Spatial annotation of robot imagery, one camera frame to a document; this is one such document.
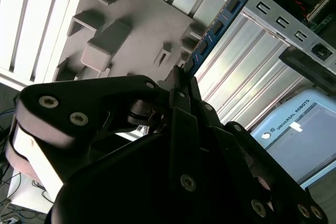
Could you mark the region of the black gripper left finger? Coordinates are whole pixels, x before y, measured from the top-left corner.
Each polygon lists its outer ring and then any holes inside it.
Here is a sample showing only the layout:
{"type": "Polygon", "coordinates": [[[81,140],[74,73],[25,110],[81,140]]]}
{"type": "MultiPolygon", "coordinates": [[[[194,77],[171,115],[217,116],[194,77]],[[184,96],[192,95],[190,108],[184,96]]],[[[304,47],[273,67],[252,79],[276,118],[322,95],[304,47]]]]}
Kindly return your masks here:
{"type": "Polygon", "coordinates": [[[198,126],[187,86],[165,90],[143,75],[43,83],[19,94],[6,150],[55,202],[113,195],[191,172],[198,126]]]}

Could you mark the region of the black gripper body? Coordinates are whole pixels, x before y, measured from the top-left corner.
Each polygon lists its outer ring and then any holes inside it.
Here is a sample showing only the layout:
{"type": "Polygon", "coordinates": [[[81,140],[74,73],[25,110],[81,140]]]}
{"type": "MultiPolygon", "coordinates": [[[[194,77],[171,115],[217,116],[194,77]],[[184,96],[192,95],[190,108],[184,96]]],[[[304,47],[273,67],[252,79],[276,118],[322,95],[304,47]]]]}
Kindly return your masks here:
{"type": "Polygon", "coordinates": [[[255,223],[196,136],[154,134],[73,175],[49,223],[255,223]]]}

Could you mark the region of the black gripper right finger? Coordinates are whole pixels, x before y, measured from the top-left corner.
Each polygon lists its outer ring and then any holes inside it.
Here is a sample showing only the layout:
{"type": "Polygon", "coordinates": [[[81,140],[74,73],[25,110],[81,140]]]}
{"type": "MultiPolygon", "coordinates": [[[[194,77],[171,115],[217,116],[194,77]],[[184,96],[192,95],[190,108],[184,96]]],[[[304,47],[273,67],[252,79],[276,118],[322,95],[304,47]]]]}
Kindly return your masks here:
{"type": "Polygon", "coordinates": [[[191,79],[193,109],[203,124],[206,149],[221,164],[220,200],[227,223],[328,223],[321,207],[238,123],[222,125],[214,109],[201,99],[191,79]]]}

